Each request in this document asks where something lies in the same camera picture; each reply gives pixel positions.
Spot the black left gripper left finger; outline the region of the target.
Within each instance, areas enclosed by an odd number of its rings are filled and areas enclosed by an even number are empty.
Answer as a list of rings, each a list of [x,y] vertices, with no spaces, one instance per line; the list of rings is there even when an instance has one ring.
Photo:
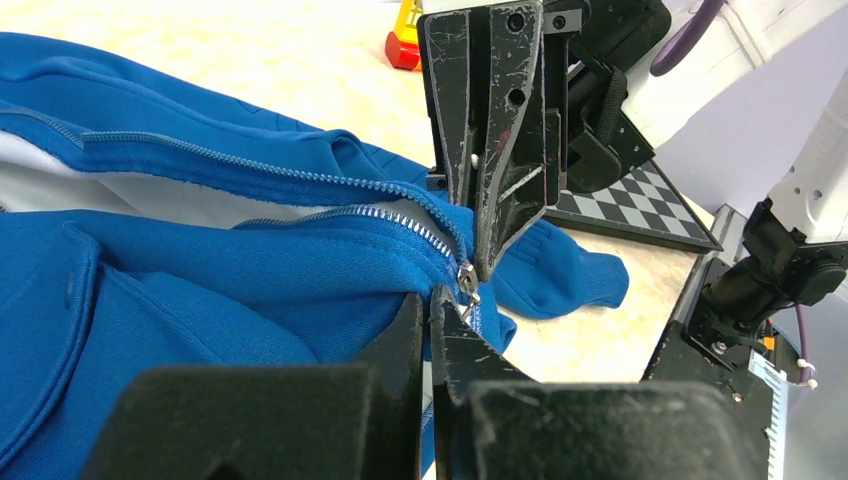
[[[417,479],[424,307],[407,295],[352,361],[150,369],[122,393],[85,479]]]

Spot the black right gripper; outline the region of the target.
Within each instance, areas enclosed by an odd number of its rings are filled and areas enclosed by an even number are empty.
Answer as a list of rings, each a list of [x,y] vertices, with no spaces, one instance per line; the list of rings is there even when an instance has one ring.
[[[655,156],[624,102],[634,91],[628,71],[670,29],[662,2],[513,1],[425,14],[418,40],[436,160],[428,184],[474,206],[482,282],[544,208],[542,18],[546,105],[562,118],[560,187],[594,193]]]

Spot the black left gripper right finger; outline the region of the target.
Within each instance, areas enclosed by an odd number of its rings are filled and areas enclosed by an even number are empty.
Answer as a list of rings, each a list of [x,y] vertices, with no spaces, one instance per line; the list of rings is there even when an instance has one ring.
[[[431,299],[440,479],[762,479],[739,417],[698,381],[542,383]]]

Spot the blue zip jacket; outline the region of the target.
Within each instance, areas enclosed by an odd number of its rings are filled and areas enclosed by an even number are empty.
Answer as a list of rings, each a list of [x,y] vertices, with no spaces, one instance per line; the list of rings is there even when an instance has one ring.
[[[628,272],[547,221],[492,277],[427,169],[62,40],[1,36],[1,475],[75,479],[165,366],[351,361],[438,286],[497,352],[514,316],[615,308]]]

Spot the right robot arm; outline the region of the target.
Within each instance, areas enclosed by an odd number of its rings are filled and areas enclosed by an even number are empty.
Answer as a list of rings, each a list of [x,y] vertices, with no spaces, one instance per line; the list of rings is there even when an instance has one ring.
[[[707,210],[771,199],[813,240],[847,234],[847,5],[729,1],[667,74],[629,72],[624,104],[661,165]],[[481,286],[486,323],[592,306],[670,306],[689,254],[570,237],[539,222]]]

